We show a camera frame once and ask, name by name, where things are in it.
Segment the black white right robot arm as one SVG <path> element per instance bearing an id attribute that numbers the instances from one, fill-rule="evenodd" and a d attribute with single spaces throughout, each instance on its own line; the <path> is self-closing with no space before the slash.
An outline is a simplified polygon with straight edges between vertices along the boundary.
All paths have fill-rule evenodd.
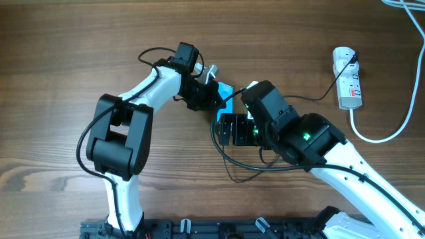
<path id="1" fill-rule="evenodd" d="M 219 153 L 228 140 L 263 146 L 341 193 L 368 222 L 326 208 L 313 229 L 324 238 L 423 238 L 424 212 L 382 178 L 326 118 L 299 116 L 276 87 L 262 81 L 238 91 L 247 114 L 215 114 L 211 137 Z"/>

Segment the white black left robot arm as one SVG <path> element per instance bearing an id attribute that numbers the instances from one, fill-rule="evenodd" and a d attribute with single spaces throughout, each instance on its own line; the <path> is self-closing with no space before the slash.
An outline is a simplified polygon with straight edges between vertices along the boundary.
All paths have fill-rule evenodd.
<path id="1" fill-rule="evenodd" d="M 218 68 L 205 66 L 199 50 L 180 42 L 168 58 L 152 63 L 151 73 L 119 96 L 104 94 L 80 139 L 87 142 L 90 173 L 107 186 L 109 215 L 105 231 L 114 238 L 142 238 L 144 211 L 139 203 L 138 175 L 151 145 L 154 114 L 169 99 L 182 100 L 193 111 L 210 111 L 222 102 Z"/>

